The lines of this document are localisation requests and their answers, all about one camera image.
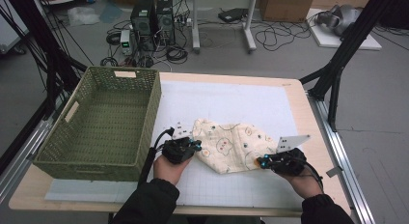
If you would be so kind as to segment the white cabinet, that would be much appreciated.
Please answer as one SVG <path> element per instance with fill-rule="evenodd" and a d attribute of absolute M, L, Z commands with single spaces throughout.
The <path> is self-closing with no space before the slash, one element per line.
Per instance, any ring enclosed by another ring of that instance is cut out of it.
<path fill-rule="evenodd" d="M 26 53 L 15 29 L 18 29 L 22 35 L 28 33 L 28 29 L 9 0 L 0 0 L 0 55 Z"/>

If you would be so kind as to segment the green woven basket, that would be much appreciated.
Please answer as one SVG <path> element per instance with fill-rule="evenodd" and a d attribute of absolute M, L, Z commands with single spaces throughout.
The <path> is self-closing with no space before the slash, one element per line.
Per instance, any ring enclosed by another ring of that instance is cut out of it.
<path fill-rule="evenodd" d="M 87 68 L 34 165 L 54 179 L 136 182 L 160 99 L 158 70 Z"/>

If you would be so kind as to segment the large cardboard box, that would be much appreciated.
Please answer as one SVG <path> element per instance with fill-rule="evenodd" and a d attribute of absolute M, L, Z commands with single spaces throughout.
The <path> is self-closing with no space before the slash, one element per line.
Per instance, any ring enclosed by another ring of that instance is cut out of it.
<path fill-rule="evenodd" d="M 259 10 L 263 20 L 304 22 L 313 0 L 261 0 Z"/>

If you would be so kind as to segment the clear plastic bag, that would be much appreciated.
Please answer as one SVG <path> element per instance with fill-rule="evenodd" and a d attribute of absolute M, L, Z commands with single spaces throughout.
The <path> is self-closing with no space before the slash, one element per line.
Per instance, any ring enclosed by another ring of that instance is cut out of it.
<path fill-rule="evenodd" d="M 71 26 L 93 25 L 99 23 L 99 15 L 93 8 L 75 7 L 68 10 L 68 20 Z"/>

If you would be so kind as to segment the grey rounded device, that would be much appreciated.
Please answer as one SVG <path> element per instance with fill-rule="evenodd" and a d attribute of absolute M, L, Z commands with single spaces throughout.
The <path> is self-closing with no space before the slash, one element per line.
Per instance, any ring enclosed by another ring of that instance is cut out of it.
<path fill-rule="evenodd" d="M 360 16 L 361 11 L 351 5 L 335 5 L 332 9 L 320 12 L 315 20 L 316 24 L 323 24 L 341 37 L 348 27 Z"/>

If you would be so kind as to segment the black metal frame stand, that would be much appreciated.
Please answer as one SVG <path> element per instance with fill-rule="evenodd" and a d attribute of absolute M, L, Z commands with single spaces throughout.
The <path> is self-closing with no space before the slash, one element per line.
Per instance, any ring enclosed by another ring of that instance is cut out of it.
<path fill-rule="evenodd" d="M 12 160 L 22 148 L 28 135 L 34 130 L 42 118 L 49 118 L 56 110 L 56 98 L 62 92 L 72 92 L 79 83 L 76 70 L 85 71 L 86 66 L 69 56 L 58 44 L 51 29 L 47 25 L 34 0 L 8 0 L 22 22 L 27 27 L 40 49 L 32 47 L 30 39 L 22 32 L 12 18 L 0 6 L 0 15 L 25 42 L 38 68 L 46 73 L 46 98 L 30 118 L 29 122 L 15 137 L 11 145 L 0 156 L 0 176 L 6 171 Z"/>
<path fill-rule="evenodd" d="M 379 19 L 399 3 L 400 0 L 368 0 L 332 59 L 320 70 L 300 79 L 302 84 L 317 80 L 308 91 L 308 95 L 315 100 L 324 101 L 326 93 L 331 91 L 327 123 L 334 132 L 337 132 L 336 116 L 343 70 Z"/>

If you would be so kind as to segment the large black computer tower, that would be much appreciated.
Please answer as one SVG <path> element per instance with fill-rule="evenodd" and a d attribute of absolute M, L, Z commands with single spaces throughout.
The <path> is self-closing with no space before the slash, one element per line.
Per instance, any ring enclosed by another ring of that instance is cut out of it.
<path fill-rule="evenodd" d="M 153 35 L 157 31 L 154 0 L 136 0 L 130 20 L 139 49 L 154 51 Z"/>

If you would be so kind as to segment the white desk leg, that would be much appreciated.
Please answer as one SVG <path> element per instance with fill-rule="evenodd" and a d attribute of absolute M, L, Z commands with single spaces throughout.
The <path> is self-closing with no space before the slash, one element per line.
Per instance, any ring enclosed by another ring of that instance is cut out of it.
<path fill-rule="evenodd" d="M 199 35 L 199 27 L 198 27 L 198 6 L 197 0 L 192 0 L 193 6 L 193 17 L 192 17 L 192 44 L 193 44 L 193 51 L 196 54 L 200 53 L 201 45 L 200 45 L 200 35 Z"/>
<path fill-rule="evenodd" d="M 257 0 L 250 0 L 246 22 L 243 24 L 243 31 L 244 31 L 246 41 L 248 43 L 249 52 L 253 52 L 257 49 L 252 32 L 251 32 L 251 24 L 252 24 L 256 2 Z"/>

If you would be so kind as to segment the white floor board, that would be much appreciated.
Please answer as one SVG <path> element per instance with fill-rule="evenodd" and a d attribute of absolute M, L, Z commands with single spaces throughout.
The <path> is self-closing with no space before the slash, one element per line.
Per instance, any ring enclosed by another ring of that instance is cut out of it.
<path fill-rule="evenodd" d="M 320 47 L 338 48 L 341 45 L 341 38 L 336 36 L 335 33 L 329 30 L 325 25 L 318 25 L 315 23 L 316 16 L 320 12 L 321 9 L 310 9 L 306 16 L 306 21 L 310 26 L 314 39 Z M 368 35 L 360 45 L 359 49 L 379 51 L 382 49 L 382 46 L 375 38 Z"/>

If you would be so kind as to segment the aluminium rail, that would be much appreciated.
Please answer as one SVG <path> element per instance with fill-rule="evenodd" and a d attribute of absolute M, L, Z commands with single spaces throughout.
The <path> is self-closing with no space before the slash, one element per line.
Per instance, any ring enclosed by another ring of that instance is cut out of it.
<path fill-rule="evenodd" d="M 344 149 L 341 137 L 337 131 L 332 130 L 327 121 L 329 111 L 325 102 L 315 100 L 311 97 L 308 97 L 308 100 L 321 130 L 321 135 L 325 141 L 329 155 L 332 158 L 334 167 L 340 166 L 343 169 L 342 173 L 337 175 L 337 177 L 346 197 L 346 210 L 351 212 L 352 218 L 357 224 L 375 224 L 372 212 L 361 186 L 359 185 L 346 150 Z"/>
<path fill-rule="evenodd" d="M 20 175 L 30 166 L 34 154 L 49 133 L 53 124 L 50 121 L 40 121 L 37 126 L 22 138 L 21 148 L 11 162 L 0 174 L 0 204 L 2 204 L 12 188 L 16 185 Z"/>

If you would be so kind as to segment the slim black computer tower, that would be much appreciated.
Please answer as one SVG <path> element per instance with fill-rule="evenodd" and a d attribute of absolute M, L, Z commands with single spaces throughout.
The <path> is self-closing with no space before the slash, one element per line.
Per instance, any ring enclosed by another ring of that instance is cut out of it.
<path fill-rule="evenodd" d="M 160 30 L 161 41 L 167 45 L 175 44 L 175 24 L 173 13 L 173 0 L 158 0 L 156 14 Z"/>

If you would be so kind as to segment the cream printed baby garment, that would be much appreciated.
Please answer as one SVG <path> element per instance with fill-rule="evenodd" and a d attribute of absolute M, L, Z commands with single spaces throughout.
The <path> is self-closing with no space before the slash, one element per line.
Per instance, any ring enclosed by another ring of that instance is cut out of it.
<path fill-rule="evenodd" d="M 196 157 L 218 174 L 259 169 L 257 158 L 273 154 L 277 142 L 259 128 L 248 124 L 223 124 L 198 119 L 193 137 L 202 142 Z"/>

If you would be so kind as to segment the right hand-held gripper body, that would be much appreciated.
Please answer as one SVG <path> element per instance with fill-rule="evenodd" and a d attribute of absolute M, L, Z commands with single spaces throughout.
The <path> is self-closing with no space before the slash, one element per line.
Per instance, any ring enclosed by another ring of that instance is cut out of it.
<path fill-rule="evenodd" d="M 276 152 L 269 156 L 269 168 L 278 174 L 298 176 L 304 170 L 307 162 L 299 146 L 310 138 L 310 135 L 281 137 Z"/>

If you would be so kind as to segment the grey power supply unit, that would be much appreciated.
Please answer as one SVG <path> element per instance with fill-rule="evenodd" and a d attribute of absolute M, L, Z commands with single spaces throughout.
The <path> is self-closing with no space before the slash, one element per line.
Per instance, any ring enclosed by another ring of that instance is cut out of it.
<path fill-rule="evenodd" d="M 120 44 L 122 47 L 123 55 L 129 56 L 132 54 L 131 35 L 129 30 L 121 31 Z"/>

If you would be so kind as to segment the black flat device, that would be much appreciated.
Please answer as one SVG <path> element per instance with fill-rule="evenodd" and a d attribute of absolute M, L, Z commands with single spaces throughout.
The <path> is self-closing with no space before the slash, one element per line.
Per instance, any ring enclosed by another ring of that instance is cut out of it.
<path fill-rule="evenodd" d="M 247 9 L 231 9 L 218 14 L 218 17 L 224 22 L 231 23 L 237 20 L 241 20 L 248 13 Z"/>

